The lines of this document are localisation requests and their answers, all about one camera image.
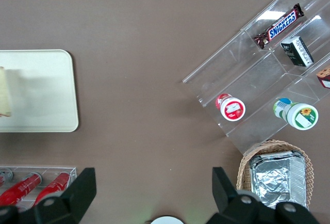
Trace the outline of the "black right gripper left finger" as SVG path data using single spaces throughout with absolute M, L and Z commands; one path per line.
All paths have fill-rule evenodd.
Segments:
M 95 196 L 95 169 L 85 168 L 60 196 L 46 197 L 24 212 L 2 206 L 1 223 L 80 223 Z

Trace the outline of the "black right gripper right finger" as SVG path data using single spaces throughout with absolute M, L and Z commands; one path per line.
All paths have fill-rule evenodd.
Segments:
M 280 202 L 272 209 L 251 195 L 237 193 L 222 167 L 212 169 L 212 194 L 218 212 L 207 223 L 318 223 L 298 203 Z

